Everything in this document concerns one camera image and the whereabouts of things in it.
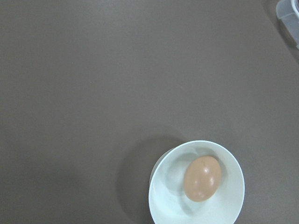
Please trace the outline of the brown egg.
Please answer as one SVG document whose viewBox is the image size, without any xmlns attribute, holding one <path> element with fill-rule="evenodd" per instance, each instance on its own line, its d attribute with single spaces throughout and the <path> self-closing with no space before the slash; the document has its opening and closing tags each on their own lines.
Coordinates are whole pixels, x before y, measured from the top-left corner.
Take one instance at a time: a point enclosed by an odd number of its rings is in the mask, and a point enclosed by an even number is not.
<svg viewBox="0 0 299 224">
<path fill-rule="evenodd" d="M 222 170 L 212 156 L 201 156 L 190 163 L 184 175 L 184 192 L 194 202 L 209 199 L 218 189 Z"/>
</svg>

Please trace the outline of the clear plastic egg box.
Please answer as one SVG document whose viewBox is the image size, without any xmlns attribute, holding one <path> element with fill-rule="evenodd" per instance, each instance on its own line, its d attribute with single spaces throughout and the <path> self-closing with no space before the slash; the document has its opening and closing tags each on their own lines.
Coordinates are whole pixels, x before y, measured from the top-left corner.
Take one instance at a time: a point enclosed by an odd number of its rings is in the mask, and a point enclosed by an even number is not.
<svg viewBox="0 0 299 224">
<path fill-rule="evenodd" d="M 299 1 L 280 0 L 276 5 L 276 16 L 284 24 L 296 48 L 299 49 Z"/>
</svg>

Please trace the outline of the white ceramic bowl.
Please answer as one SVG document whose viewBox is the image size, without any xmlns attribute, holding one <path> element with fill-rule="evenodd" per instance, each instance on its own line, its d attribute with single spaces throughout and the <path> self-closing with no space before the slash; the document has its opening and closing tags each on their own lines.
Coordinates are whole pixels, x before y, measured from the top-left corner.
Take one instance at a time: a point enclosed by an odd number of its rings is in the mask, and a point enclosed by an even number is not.
<svg viewBox="0 0 299 224">
<path fill-rule="evenodd" d="M 156 224 L 233 224 L 244 195 L 244 177 L 236 158 L 206 140 L 164 153 L 149 179 L 149 210 Z"/>
</svg>

